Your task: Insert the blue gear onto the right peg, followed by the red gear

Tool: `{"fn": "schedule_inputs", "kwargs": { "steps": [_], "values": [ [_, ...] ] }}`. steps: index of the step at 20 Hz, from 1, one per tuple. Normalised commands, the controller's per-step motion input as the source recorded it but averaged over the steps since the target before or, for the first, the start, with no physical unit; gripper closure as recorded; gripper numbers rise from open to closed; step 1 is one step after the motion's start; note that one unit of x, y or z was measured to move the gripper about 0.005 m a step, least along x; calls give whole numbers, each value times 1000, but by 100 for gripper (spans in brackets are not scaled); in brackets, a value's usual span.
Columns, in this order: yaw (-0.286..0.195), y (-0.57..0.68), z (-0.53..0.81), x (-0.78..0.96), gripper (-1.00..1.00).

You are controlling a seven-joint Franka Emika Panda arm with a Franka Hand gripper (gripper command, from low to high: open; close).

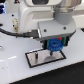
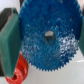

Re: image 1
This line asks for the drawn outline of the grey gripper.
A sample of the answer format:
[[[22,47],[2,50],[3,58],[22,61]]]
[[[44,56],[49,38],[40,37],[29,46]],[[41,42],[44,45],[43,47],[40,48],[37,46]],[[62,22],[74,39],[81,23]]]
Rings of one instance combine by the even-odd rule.
[[[47,49],[47,40],[53,38],[62,38],[64,46],[68,46],[69,37],[68,35],[76,31],[76,23],[74,19],[71,19],[70,23],[63,25],[58,23],[56,20],[40,21],[38,23],[39,41],[42,41],[43,50]]]

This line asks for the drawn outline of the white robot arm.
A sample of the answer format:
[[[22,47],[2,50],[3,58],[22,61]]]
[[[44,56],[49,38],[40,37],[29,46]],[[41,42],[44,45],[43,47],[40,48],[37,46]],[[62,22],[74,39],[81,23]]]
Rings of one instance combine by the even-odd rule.
[[[63,48],[60,37],[67,37],[76,31],[73,11],[81,1],[22,0],[18,10],[18,32],[47,41],[48,50],[59,51]]]

